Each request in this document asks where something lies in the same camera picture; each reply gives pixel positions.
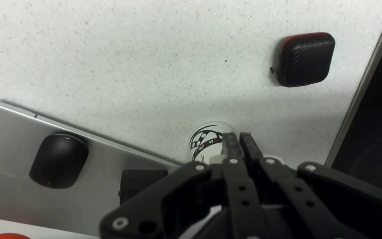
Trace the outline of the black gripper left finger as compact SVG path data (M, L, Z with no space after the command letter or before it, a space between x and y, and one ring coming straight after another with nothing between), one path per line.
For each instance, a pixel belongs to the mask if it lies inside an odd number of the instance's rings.
M109 213L101 239L179 239L220 206L192 239L263 239L267 224L257 189L248 175L243 147L233 133L223 137L220 165L190 163Z

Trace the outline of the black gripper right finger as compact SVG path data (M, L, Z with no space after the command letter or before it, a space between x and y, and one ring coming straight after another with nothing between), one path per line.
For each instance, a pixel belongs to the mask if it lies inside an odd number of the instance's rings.
M329 169L304 163L296 171L267 159L249 133L240 147L265 194L285 201L297 222L297 237L309 239L382 239L382 189Z

